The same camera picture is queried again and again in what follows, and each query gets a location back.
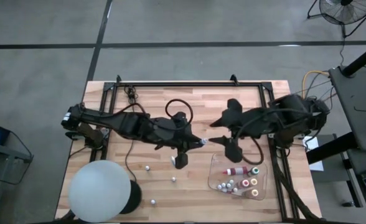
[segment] clear plastic tray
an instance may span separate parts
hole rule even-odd
[[[223,173],[227,171],[227,169],[242,167],[246,167],[250,174],[227,175]],[[259,173],[257,175],[251,174],[251,169],[254,167],[258,168],[259,170]],[[212,156],[208,177],[208,186],[211,189],[219,191],[220,193],[233,194],[254,200],[263,200],[266,196],[267,173],[267,167],[264,164],[253,166],[249,165],[244,160],[238,163],[233,163],[225,157],[225,154],[223,152],[217,152]],[[218,185],[222,185],[222,183],[228,184],[231,180],[233,180],[233,184],[231,184],[231,187],[224,187],[222,188],[222,190],[218,189]],[[249,183],[257,183],[256,185],[243,187],[240,184],[243,180],[248,180]]]

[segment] wooden table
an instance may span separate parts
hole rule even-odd
[[[287,81],[271,81],[274,97],[289,94]],[[104,82],[89,82],[83,102],[87,108],[98,110]],[[138,103],[142,104],[151,117],[166,116],[165,104],[174,98],[187,101],[194,110],[192,132],[200,138],[212,138],[228,135],[227,128],[210,128],[209,124],[221,116],[227,107],[227,100],[236,98],[243,105],[244,111],[259,107],[260,96],[254,87],[136,87]],[[115,111],[128,105],[127,96],[120,88],[117,93]],[[176,102],[170,105],[169,111],[174,114],[188,109]],[[189,164],[177,170],[171,165],[171,156],[176,150],[164,147],[155,151],[154,145],[134,142],[133,150],[128,157],[128,164],[138,178],[143,191],[140,207],[133,213],[118,215],[116,222],[272,222],[281,221],[276,186],[270,160],[270,150],[266,136],[259,139],[265,154],[264,163],[268,167],[266,197],[264,200],[249,200],[223,194],[210,189],[207,184],[212,155],[222,152],[223,146],[209,142],[200,149],[189,151]],[[250,138],[240,140],[244,153],[251,154],[253,161],[259,159],[259,152]],[[131,141],[111,132],[107,159],[124,166],[124,159],[131,146]],[[72,152],[83,147],[83,141],[72,146]],[[90,149],[74,155],[68,162],[63,187],[60,194],[56,217],[62,217],[68,210],[68,186],[71,178],[88,163]],[[288,157],[291,175],[299,196],[317,216],[321,216],[316,191],[307,164],[306,154],[301,147],[292,147]],[[291,217],[288,195],[284,190],[284,199]]]

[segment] gray floor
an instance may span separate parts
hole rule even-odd
[[[305,20],[312,1],[114,0],[104,43],[201,41],[335,41],[340,29]],[[0,44],[95,43],[106,0],[0,1]],[[366,22],[348,40],[366,40]],[[289,80],[301,89],[308,70],[340,63],[341,46],[102,49],[94,80]],[[344,49],[344,64],[366,45]],[[23,182],[2,199],[0,223],[53,218],[71,142],[60,119],[82,98],[92,49],[0,50],[0,125],[35,154]],[[320,77],[316,83],[326,80]],[[312,90],[321,96],[330,84]],[[339,100],[322,134],[345,134]],[[344,183],[316,184],[324,218],[366,223],[366,208],[343,208]]]

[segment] white sphere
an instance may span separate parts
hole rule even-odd
[[[86,222],[105,222],[124,209],[131,193],[125,170],[115,162],[95,161],[73,176],[68,190],[71,211]]]

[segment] black base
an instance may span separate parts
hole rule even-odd
[[[141,202],[141,189],[138,183],[131,180],[131,195],[129,196],[128,203],[125,208],[122,209],[120,214],[128,214],[135,211]]]

